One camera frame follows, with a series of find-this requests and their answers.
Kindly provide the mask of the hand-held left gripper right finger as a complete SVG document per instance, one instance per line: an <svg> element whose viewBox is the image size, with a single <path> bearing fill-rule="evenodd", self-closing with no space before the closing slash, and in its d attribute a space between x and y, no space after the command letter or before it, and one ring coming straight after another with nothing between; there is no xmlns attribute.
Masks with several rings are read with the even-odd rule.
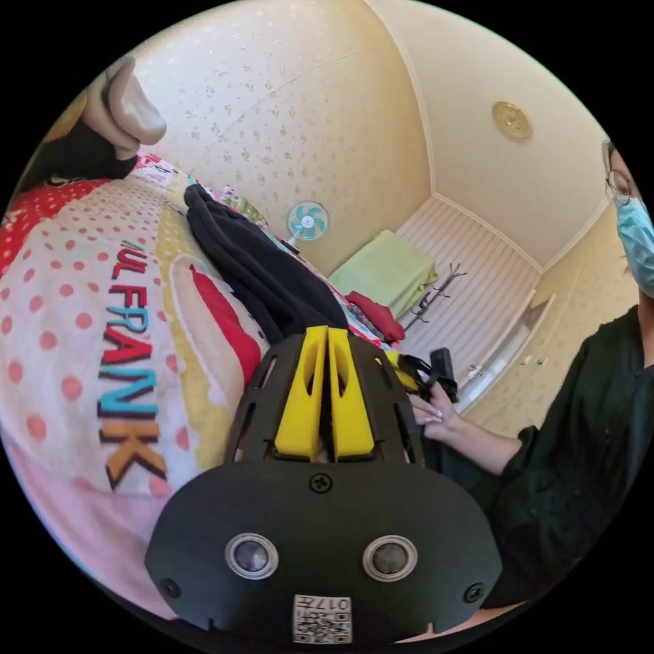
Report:
<svg viewBox="0 0 654 654"><path fill-rule="evenodd" d="M328 329L332 441L336 461L370 458L374 439L349 333Z"/></svg>

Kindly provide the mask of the person's right hand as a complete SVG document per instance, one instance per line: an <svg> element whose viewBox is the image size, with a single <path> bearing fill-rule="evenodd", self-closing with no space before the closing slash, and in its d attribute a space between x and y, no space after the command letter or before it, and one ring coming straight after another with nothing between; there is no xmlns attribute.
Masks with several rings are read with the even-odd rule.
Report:
<svg viewBox="0 0 654 654"><path fill-rule="evenodd" d="M439 382L429 390L428 399L409 394L414 419L424 428L424 436L447 445L456 442L460 435L463 419Z"/></svg>

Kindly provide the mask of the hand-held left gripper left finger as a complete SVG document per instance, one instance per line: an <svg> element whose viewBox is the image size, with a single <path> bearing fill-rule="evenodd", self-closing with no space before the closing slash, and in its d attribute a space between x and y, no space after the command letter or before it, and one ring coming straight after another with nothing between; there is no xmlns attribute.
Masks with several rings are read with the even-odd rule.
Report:
<svg viewBox="0 0 654 654"><path fill-rule="evenodd" d="M317 460L327 336L326 326L305 333L274 441L281 458Z"/></svg>

